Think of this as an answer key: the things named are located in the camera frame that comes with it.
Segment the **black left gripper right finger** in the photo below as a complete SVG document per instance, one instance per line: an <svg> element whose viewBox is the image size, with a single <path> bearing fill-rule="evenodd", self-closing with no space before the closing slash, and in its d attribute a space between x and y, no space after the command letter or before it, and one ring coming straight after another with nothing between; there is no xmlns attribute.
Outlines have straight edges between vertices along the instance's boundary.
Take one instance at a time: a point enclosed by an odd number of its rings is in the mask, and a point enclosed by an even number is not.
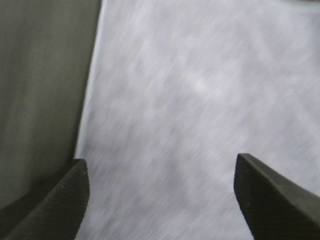
<svg viewBox="0 0 320 240"><path fill-rule="evenodd" d="M255 240L318 240L320 198L248 153L236 158L233 189Z"/></svg>

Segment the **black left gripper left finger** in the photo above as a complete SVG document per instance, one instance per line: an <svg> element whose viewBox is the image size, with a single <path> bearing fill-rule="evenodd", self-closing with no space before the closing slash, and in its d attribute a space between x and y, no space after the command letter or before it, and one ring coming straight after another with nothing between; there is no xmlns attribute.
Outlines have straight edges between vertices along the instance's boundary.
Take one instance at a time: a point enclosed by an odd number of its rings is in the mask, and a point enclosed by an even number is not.
<svg viewBox="0 0 320 240"><path fill-rule="evenodd" d="M0 210L0 238L74 240L89 197L87 162L73 159Z"/></svg>

